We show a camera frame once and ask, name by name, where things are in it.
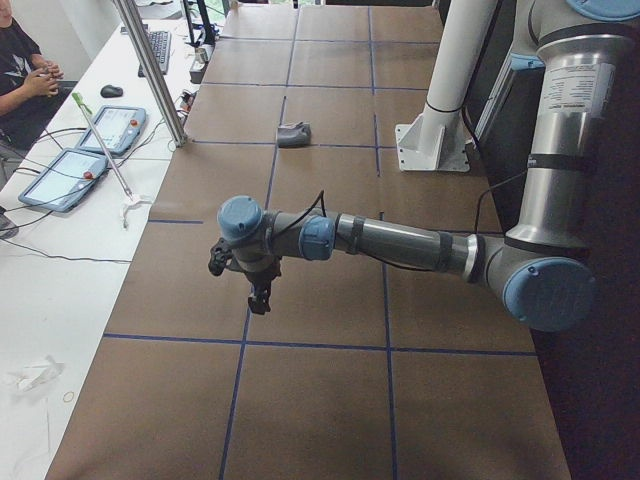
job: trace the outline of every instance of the metal pole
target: metal pole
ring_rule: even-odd
[[[142,19],[140,18],[135,2],[132,0],[114,1],[120,17],[127,27],[133,48],[142,64],[143,71],[149,82],[149,87],[153,92],[158,107],[160,107],[160,113],[167,123],[171,137],[176,147],[181,147],[187,141],[187,135],[184,132],[184,128],[182,128],[182,122],[180,122],[180,118],[176,112],[173,100],[169,94],[169,89],[162,78],[160,67],[151,50],[151,45],[142,26]]]

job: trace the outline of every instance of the person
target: person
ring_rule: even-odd
[[[42,56],[11,10],[0,0],[0,137],[27,150],[41,135],[68,94],[58,81],[60,66]]]

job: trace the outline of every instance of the blue and white tablet device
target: blue and white tablet device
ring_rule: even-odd
[[[147,120],[147,112],[140,107],[104,105],[93,117],[105,145],[114,157],[120,157],[131,148]],[[76,145],[80,150],[102,153],[100,144],[90,128]]]
[[[34,207],[67,212],[91,190],[106,168],[104,155],[65,148],[18,200]]]

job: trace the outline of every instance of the black t-shirt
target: black t-shirt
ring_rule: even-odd
[[[7,28],[0,28],[0,95],[19,88],[25,77],[35,70],[31,55],[40,53],[40,47],[13,19]],[[21,148],[28,146],[42,132],[48,120],[60,105],[55,96],[30,98],[11,112],[0,115],[0,130],[12,143]]]

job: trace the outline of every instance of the person's arm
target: person's arm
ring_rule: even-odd
[[[60,65],[52,62],[51,60],[47,60],[39,53],[31,55],[31,63],[33,63],[36,68],[47,69],[53,78],[57,78],[58,80],[62,79],[64,76],[64,72],[60,69]]]
[[[41,95],[55,95],[58,90],[58,82],[50,74],[45,74],[43,68],[31,72],[24,79],[22,86],[5,95],[0,95],[0,115],[5,115],[30,98]]]

